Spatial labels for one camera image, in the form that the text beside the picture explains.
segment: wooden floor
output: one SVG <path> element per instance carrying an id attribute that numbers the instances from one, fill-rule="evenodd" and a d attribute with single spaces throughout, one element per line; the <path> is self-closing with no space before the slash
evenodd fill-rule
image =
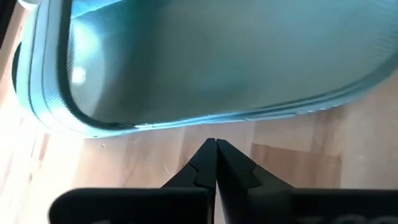
<path id="1" fill-rule="evenodd" d="M 16 12 L 20 24 L 26 12 Z M 398 188 L 398 73 L 354 103 L 296 118 L 80 139 L 40 131 L 17 103 L 2 54 L 0 223 L 45 223 L 51 202 L 77 187 L 160 187 L 206 138 L 228 140 L 296 187 Z"/>

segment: suitcase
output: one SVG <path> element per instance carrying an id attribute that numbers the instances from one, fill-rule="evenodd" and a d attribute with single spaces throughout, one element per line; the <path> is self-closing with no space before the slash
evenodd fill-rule
<path id="1" fill-rule="evenodd" d="M 342 105 L 397 46 L 391 0 L 43 0 L 14 76 L 48 130 L 100 138 Z"/>

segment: black plastic object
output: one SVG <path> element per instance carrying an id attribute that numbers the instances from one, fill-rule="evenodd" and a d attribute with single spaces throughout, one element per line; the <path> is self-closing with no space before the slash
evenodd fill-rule
<path id="1" fill-rule="evenodd" d="M 216 178 L 226 223 L 398 223 L 398 191 L 295 189 L 220 139 L 160 189 L 72 190 L 50 222 L 214 223 Z"/>
<path id="2" fill-rule="evenodd" d="M 12 12 L 17 0 L 0 1 L 0 48 L 6 36 L 6 31 L 11 20 Z"/>
<path id="3" fill-rule="evenodd" d="M 160 189 L 72 190 L 53 203 L 50 222 L 213 223 L 216 156 L 216 141 L 208 139 Z"/>

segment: hard-shell suitcase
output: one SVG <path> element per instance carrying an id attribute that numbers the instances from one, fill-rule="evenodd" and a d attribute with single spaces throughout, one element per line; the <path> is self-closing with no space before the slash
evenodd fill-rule
<path id="1" fill-rule="evenodd" d="M 15 85 L 50 130 L 97 138 L 338 106 L 397 46 L 395 0 L 43 0 Z"/>

